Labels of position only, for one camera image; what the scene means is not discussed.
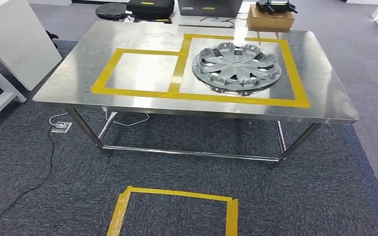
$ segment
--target cable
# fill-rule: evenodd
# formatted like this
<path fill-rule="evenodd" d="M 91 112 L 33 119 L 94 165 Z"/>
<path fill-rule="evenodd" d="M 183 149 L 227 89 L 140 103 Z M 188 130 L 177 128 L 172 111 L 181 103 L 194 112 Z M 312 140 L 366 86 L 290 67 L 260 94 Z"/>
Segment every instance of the cable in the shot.
<path fill-rule="evenodd" d="M 122 13 L 122 14 L 116 16 L 114 19 L 112 19 L 112 21 L 120 21 L 120 20 L 124 21 L 128 17 L 134 18 L 134 22 L 140 22 L 141 21 L 141 19 L 138 18 L 136 15 L 129 14 L 129 13 Z"/>
<path fill-rule="evenodd" d="M 243 19 L 243 18 L 233 17 L 233 18 L 230 18 L 228 20 L 221 21 L 221 22 L 230 22 L 230 23 L 232 23 L 232 26 L 229 26 L 229 28 L 231 28 L 231 27 L 235 27 L 235 23 L 231 21 L 231 20 L 234 20 L 234 19 L 239 19 L 239 20 L 242 20 L 242 21 L 246 20 L 246 19 Z"/>
<path fill-rule="evenodd" d="M 105 112 L 105 120 L 108 120 L 108 109 L 106 108 L 106 107 L 102 107 L 102 110 Z M 143 123 L 143 122 L 145 122 L 145 121 L 148 121 L 149 119 L 150 119 L 150 116 L 149 116 L 149 114 L 147 114 L 147 113 L 144 113 L 144 114 L 146 114 L 146 116 L 147 116 L 147 118 L 145 118 L 144 120 L 140 120 L 140 121 L 138 121 L 138 122 L 136 122 L 136 123 L 132 123 L 132 124 L 122 124 L 122 123 L 119 123 L 119 122 L 116 122 L 116 121 L 113 121 L 113 123 L 115 123 L 115 124 L 119 124 L 119 125 L 122 125 L 122 126 L 126 126 L 126 127 L 130 127 L 130 126 L 133 126 L 133 125 L 136 125 L 136 124 L 139 124 L 139 123 Z"/>
<path fill-rule="evenodd" d="M 229 18 L 228 20 L 225 20 L 225 21 L 230 21 L 230 20 L 234 20 L 234 19 L 239 19 L 239 20 L 246 20 L 246 19 L 243 19 L 243 18 L 238 18 L 238 17 L 233 17 L 233 18 Z"/>
<path fill-rule="evenodd" d="M 232 21 L 221 21 L 221 22 L 230 22 L 232 25 L 231 26 L 228 26 L 228 28 L 232 28 L 232 27 L 235 27 L 235 23 L 234 22 L 232 22 Z"/>
<path fill-rule="evenodd" d="M 58 122 L 58 123 L 52 123 L 51 120 L 54 119 L 54 118 L 56 118 L 56 117 L 62 117 L 62 116 L 65 116 L 65 115 L 67 115 L 67 114 L 68 114 L 68 112 L 63 113 L 63 114 L 60 114 L 60 115 L 52 116 L 52 117 L 50 117 L 50 118 L 48 119 L 48 122 L 50 123 L 50 125 L 56 125 L 56 124 L 58 124 L 59 122 Z"/>
<path fill-rule="evenodd" d="M 51 136 L 50 136 L 51 128 L 53 128 L 53 126 L 51 126 L 50 129 L 49 129 L 48 132 L 47 132 L 47 136 L 48 136 L 48 138 L 50 139 L 52 149 L 51 149 L 51 155 L 50 155 L 50 170 L 49 170 L 49 172 L 48 172 L 46 178 L 44 178 L 44 180 L 43 180 L 40 184 L 38 184 L 36 187 L 34 187 L 34 188 L 30 189 L 30 190 L 27 190 L 27 191 L 25 191 L 24 193 L 22 193 L 21 195 L 19 195 L 19 196 L 15 199 L 15 201 L 14 201 L 9 207 L 7 207 L 5 210 L 3 210 L 3 211 L 0 213 L 0 218 L 3 216 L 3 214 L 5 214 L 5 212 L 7 212 L 9 209 L 11 209 L 11 207 L 13 207 L 21 197 L 25 196 L 27 193 L 29 193 L 29 192 L 31 192 L 31 191 L 34 191 L 34 190 L 38 189 L 39 187 L 41 187 L 41 186 L 44 184 L 44 182 L 46 182 L 46 181 L 50 178 L 50 176 L 51 176 L 51 172 L 52 172 L 52 170 L 53 170 L 53 155 L 54 155 L 54 142 L 53 142 L 53 140 L 51 139 Z"/>
<path fill-rule="evenodd" d="M 214 20 L 217 20 L 217 19 L 218 19 L 218 17 L 211 17 L 211 16 L 208 16 L 208 17 L 202 18 L 200 21 L 203 21 L 203 20 L 206 20 L 206 19 L 209 19 L 209 18 L 214 18 Z"/>

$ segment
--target stainless steel table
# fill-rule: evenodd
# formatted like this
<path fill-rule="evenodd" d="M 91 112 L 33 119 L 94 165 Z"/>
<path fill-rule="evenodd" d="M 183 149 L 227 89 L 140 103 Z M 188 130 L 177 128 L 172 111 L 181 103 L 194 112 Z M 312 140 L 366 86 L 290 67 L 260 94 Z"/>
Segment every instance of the stainless steel table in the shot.
<path fill-rule="evenodd" d="M 192 60 L 223 42 L 253 44 L 276 55 L 282 76 L 271 87 L 241 96 L 212 91 L 192 72 Z M 314 34 L 253 32 L 149 23 L 96 22 L 33 98 L 66 108 L 104 154 L 109 149 L 286 160 L 321 124 L 352 124 L 358 114 Z M 113 111 L 99 135 L 76 111 Z M 281 155 L 261 157 L 103 144 L 117 112 L 274 120 Z M 312 125 L 287 148 L 280 121 Z"/>

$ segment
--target black stool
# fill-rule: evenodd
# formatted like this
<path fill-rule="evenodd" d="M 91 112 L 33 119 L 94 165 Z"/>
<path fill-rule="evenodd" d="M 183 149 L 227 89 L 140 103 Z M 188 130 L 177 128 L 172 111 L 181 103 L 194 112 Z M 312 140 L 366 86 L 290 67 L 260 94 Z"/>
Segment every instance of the black stool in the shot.
<path fill-rule="evenodd" d="M 96 15 L 104 20 L 112 21 L 126 10 L 126 5 L 122 3 L 107 3 L 95 10 Z"/>

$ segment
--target white cable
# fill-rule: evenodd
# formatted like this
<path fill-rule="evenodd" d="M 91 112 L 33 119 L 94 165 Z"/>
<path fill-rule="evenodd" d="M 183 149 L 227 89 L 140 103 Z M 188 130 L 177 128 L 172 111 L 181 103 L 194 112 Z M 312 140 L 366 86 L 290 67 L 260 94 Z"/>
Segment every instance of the white cable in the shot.
<path fill-rule="evenodd" d="M 50 125 L 56 125 L 56 124 L 58 124 L 59 122 L 57 122 L 57 123 L 52 123 L 51 120 L 54 119 L 54 118 L 56 118 L 56 117 L 62 117 L 62 116 L 65 116 L 65 115 L 67 115 L 67 114 L 68 114 L 68 113 L 66 112 L 66 113 L 63 113 L 63 114 L 60 114 L 60 115 L 52 116 L 52 117 L 50 117 L 50 119 L 48 120 L 48 122 L 50 123 Z"/>
<path fill-rule="evenodd" d="M 102 110 L 105 112 L 105 120 L 108 120 L 108 109 L 106 107 L 102 107 Z M 147 113 L 144 113 L 144 114 L 146 114 L 147 118 L 145 118 L 144 120 L 140 120 L 140 121 L 138 121 L 136 123 L 122 124 L 122 123 L 119 123 L 119 122 L 116 122 L 116 121 L 113 121 L 113 123 L 119 124 L 119 125 L 122 125 L 122 126 L 126 126 L 126 127 L 130 127 L 130 126 L 133 126 L 133 125 L 136 125 L 136 124 L 139 124 L 139 123 L 143 123 L 143 122 L 145 122 L 145 121 L 147 121 L 147 120 L 150 119 L 149 114 L 147 114 Z"/>

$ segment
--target yellow tape square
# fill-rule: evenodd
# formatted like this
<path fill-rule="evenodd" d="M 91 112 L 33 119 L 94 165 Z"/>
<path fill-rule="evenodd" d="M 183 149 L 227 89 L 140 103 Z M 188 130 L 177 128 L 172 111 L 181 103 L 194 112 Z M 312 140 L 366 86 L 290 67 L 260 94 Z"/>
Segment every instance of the yellow tape square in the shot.
<path fill-rule="evenodd" d="M 182 100 L 197 100 L 197 101 L 211 101 L 211 102 L 229 102 L 229 103 L 244 103 L 268 106 L 285 106 L 285 107 L 299 107 L 309 108 L 310 104 L 307 99 L 305 90 L 299 78 L 298 71 L 295 66 L 295 61 L 289 49 L 289 44 L 283 39 L 269 39 L 269 38 L 245 38 L 246 41 L 253 42 L 273 42 L 278 43 L 282 58 L 285 63 L 287 76 L 289 78 L 292 92 L 295 99 L 277 99 L 277 98 L 254 98 L 254 97 L 234 97 L 234 96 L 221 96 L 221 95 L 204 95 L 181 93 L 180 85 L 182 83 L 182 76 L 185 70 L 188 53 L 193 38 L 211 38 L 211 39 L 224 39 L 234 40 L 233 36 L 220 36 L 220 35 L 205 35 L 205 34 L 185 34 L 182 46 L 179 52 L 170 51 L 151 51 L 151 50 L 136 50 L 136 49 L 123 49 L 118 48 L 109 59 L 103 71 L 91 87 L 91 91 L 96 94 L 107 95 L 122 95 L 122 96 L 138 96 L 138 97 L 155 97 L 155 98 L 168 98 L 168 99 L 182 99 Z M 120 89 L 120 88 L 106 88 L 105 85 L 109 80 L 115 66 L 121 59 L 124 53 L 134 54 L 148 54 L 148 55 L 165 55 L 177 56 L 176 66 L 173 71 L 173 76 L 170 80 L 169 89 L 167 92 L 162 91 L 143 91 L 133 89 Z"/>
<path fill-rule="evenodd" d="M 112 214 L 112 220 L 108 228 L 107 236 L 119 236 L 123 220 L 125 217 L 126 207 L 128 205 L 129 197 L 131 193 L 152 193 L 152 194 L 164 194 L 173 196 L 182 196 L 189 198 L 202 198 L 215 201 L 226 202 L 226 216 L 225 216 L 225 236 L 237 236 L 238 232 L 238 200 L 231 197 L 224 197 L 218 195 L 192 193 L 175 190 L 162 190 L 151 188 L 137 188 L 133 186 L 127 186 L 126 190 L 118 196 L 117 204 L 115 205 L 114 213 Z"/>

